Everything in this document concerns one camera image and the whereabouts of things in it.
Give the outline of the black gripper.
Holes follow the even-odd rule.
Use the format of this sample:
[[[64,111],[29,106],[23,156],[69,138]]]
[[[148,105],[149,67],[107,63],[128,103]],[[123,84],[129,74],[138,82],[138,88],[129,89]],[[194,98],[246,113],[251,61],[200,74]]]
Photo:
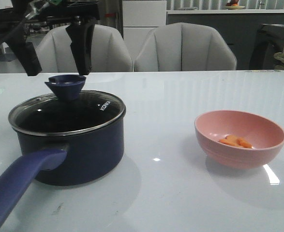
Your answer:
[[[74,22],[65,30],[71,39],[70,48],[75,65],[80,75],[90,73],[95,20],[100,19],[97,0],[24,0],[23,11],[23,16],[29,23]],[[32,42],[9,41],[7,44],[28,76],[36,76],[42,71]]]

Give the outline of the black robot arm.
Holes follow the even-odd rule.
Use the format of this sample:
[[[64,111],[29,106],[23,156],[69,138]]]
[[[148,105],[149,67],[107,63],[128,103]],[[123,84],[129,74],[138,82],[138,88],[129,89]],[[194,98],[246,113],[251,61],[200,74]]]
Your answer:
[[[8,44],[27,75],[42,71],[34,46],[25,39],[26,23],[70,23],[66,32],[71,39],[71,52],[80,75],[91,71],[91,44],[99,20],[96,0],[14,0],[12,7],[0,9],[0,45]]]

